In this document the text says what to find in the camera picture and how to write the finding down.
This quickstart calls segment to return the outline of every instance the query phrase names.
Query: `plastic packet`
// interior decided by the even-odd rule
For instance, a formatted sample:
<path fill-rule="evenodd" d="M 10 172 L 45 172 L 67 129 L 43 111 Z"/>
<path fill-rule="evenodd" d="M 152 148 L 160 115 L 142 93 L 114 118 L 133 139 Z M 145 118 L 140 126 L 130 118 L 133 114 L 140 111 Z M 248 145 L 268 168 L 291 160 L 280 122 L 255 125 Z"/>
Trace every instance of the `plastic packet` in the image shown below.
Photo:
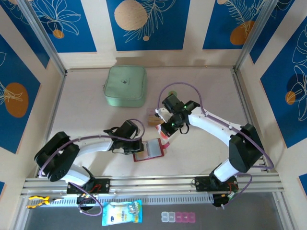
<path fill-rule="evenodd" d="M 121 223 L 142 223 L 142 201 L 105 202 L 102 214 L 102 226 Z"/>

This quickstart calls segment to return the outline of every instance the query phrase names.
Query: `plastic container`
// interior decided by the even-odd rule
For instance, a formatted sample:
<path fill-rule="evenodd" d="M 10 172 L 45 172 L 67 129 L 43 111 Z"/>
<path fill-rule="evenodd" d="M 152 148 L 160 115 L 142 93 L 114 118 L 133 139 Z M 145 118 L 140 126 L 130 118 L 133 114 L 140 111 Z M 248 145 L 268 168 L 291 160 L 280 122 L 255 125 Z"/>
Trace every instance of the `plastic container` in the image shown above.
<path fill-rule="evenodd" d="M 162 212 L 161 213 L 161 221 L 163 222 L 163 223 L 167 223 L 168 222 L 168 212 Z"/>
<path fill-rule="evenodd" d="M 175 213 L 174 212 L 169 212 L 168 213 L 168 222 L 174 223 L 175 222 Z"/>
<path fill-rule="evenodd" d="M 194 212 L 189 212 L 188 222 L 194 224 L 196 222 L 196 216 Z"/>
<path fill-rule="evenodd" d="M 175 213 L 175 221 L 176 221 L 176 223 L 182 222 L 182 212 L 176 212 Z"/>
<path fill-rule="evenodd" d="M 113 66 L 104 86 L 109 105 L 142 107 L 146 100 L 147 75 L 141 66 Z"/>
<path fill-rule="evenodd" d="M 189 222 L 189 214 L 187 212 L 182 213 L 182 223 L 188 223 Z"/>

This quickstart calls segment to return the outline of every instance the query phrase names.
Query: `aluminum frame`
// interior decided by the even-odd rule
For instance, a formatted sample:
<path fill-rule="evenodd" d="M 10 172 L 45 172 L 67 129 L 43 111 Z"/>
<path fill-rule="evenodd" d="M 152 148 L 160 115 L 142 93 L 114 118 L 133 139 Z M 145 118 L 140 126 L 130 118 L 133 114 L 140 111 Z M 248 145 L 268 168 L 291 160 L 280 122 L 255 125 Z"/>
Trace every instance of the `aluminum frame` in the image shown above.
<path fill-rule="evenodd" d="M 255 24 L 252 30 L 250 31 L 246 39 L 246 42 L 244 43 L 242 47 L 240 56 L 234 65 L 235 72 L 237 72 L 240 69 L 245 58 L 251 52 L 253 46 L 255 45 L 258 37 L 260 36 L 265 24 L 267 23 L 278 1 L 279 0 L 266 0 L 266 2 L 264 3 L 262 10 L 260 11 L 259 16 L 256 19 Z"/>
<path fill-rule="evenodd" d="M 29 22 L 31 28 L 33 29 L 35 35 L 41 42 L 42 46 L 44 47 L 48 55 L 50 56 L 51 60 L 54 62 L 57 70 L 63 77 L 65 77 L 65 74 L 67 72 L 65 66 L 62 63 L 61 59 L 59 58 L 59 55 L 55 47 L 53 46 L 38 16 L 34 12 L 31 4 L 29 3 L 28 0 L 17 0 L 17 3 L 22 14 L 24 15 L 26 20 Z"/>
<path fill-rule="evenodd" d="M 173 197 L 193 197 L 193 196 L 209 196 L 211 193 L 196 192 L 192 180 L 196 176 L 208 175 L 183 175 L 183 176 L 143 176 L 143 177 L 98 177 L 110 178 L 109 194 L 98 194 L 98 199 L 125 199 L 127 197 L 166 197 L 169 203 L 176 203 Z M 246 189 L 248 193 L 273 192 L 277 196 L 283 196 L 283 185 L 278 173 L 253 173 L 253 181 Z M 239 189 L 242 189 L 249 181 L 249 176 L 240 176 L 237 178 Z M 77 195 L 66 194 L 67 183 L 64 181 L 50 182 L 47 178 L 28 178 L 22 189 L 19 210 L 15 216 L 12 230 L 20 230 L 25 227 L 29 210 L 26 208 L 28 197 L 32 195 L 63 197 L 68 205 L 75 205 Z M 52 203 L 53 207 L 62 207 L 63 203 Z M 286 204 L 283 199 L 279 201 L 279 214 L 282 223 L 290 226 L 293 221 L 287 214 Z"/>

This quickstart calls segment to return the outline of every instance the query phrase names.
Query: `black cable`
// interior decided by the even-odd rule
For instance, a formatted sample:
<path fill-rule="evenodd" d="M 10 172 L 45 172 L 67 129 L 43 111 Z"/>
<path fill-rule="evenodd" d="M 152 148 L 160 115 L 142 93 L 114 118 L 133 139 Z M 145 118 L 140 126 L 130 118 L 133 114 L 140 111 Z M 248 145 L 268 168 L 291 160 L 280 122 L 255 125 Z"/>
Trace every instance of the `black cable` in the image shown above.
<path fill-rule="evenodd" d="M 186 124 L 186 126 L 187 126 L 187 131 L 186 131 L 185 133 L 182 133 L 181 128 L 179 128 L 180 133 L 181 133 L 181 134 L 183 134 L 183 135 L 187 134 L 187 133 L 189 132 L 189 130 L 190 130 L 189 125 L 188 125 L 188 124 Z"/>

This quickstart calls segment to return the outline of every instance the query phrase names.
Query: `white floral drawing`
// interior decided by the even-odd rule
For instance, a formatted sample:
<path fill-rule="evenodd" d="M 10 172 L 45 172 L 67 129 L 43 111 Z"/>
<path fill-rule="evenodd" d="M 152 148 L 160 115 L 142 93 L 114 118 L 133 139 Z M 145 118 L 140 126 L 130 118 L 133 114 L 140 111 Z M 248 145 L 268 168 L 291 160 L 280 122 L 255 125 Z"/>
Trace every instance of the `white floral drawing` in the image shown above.
<path fill-rule="evenodd" d="M 30 3 L 47 33 L 59 39 L 64 37 L 64 31 L 79 35 L 74 23 L 81 15 L 67 10 L 66 0 L 33 0 Z"/>
<path fill-rule="evenodd" d="M 307 119 L 307 25 L 301 32 L 292 56 L 296 83 L 286 95 L 286 102 L 298 102 L 298 121 Z"/>
<path fill-rule="evenodd" d="M 24 17 L 24 14 L 21 12 L 20 8 L 16 4 L 14 4 L 15 1 L 12 2 L 9 0 L 1 0 L 3 2 L 3 4 L 10 10 L 10 12 L 12 13 L 12 15 L 19 19 L 20 21 L 22 21 L 24 24 L 28 25 L 29 22 L 26 20 L 26 18 Z"/>
<path fill-rule="evenodd" d="M 221 0 L 224 5 L 228 7 L 228 11 L 232 17 L 235 18 L 238 25 L 245 30 L 245 38 L 247 38 L 251 31 L 251 21 L 254 21 L 259 15 L 264 3 L 267 0 L 254 0 L 250 7 L 247 7 L 245 0 Z M 291 5 L 292 0 L 280 0 L 275 6 L 275 10 L 271 14 L 276 18 L 278 11 L 285 11 Z"/>
<path fill-rule="evenodd" d="M 283 1 L 278 1 L 278 3 L 275 6 L 275 9 L 273 10 L 271 16 L 276 19 L 277 12 L 278 11 L 286 11 L 290 5 L 291 5 L 292 0 L 283 0 Z"/>
<path fill-rule="evenodd" d="M 159 29 L 159 24 L 163 25 L 163 15 L 162 13 L 169 10 L 176 2 L 172 2 L 166 7 L 166 2 L 169 0 L 140 0 L 139 3 L 144 7 L 147 13 L 147 21 L 144 26 L 137 30 L 126 30 L 127 37 L 125 43 L 131 41 L 134 38 L 140 40 L 141 38 L 146 41 L 149 40 L 150 36 L 155 33 L 155 30 Z"/>
<path fill-rule="evenodd" d="M 248 36 L 251 28 L 251 22 L 260 13 L 266 0 L 254 0 L 251 7 L 247 7 L 245 0 L 227 0 L 224 4 L 228 7 L 228 11 L 235 18 L 238 25 L 243 26 L 245 38 Z"/>
<path fill-rule="evenodd" d="M 0 67 L 3 65 L 6 55 L 6 53 L 0 52 Z M 6 100 L 9 102 L 10 99 L 22 102 L 23 100 L 20 98 L 22 94 L 23 93 L 16 94 L 7 90 L 0 81 L 0 105 L 3 104 Z"/>

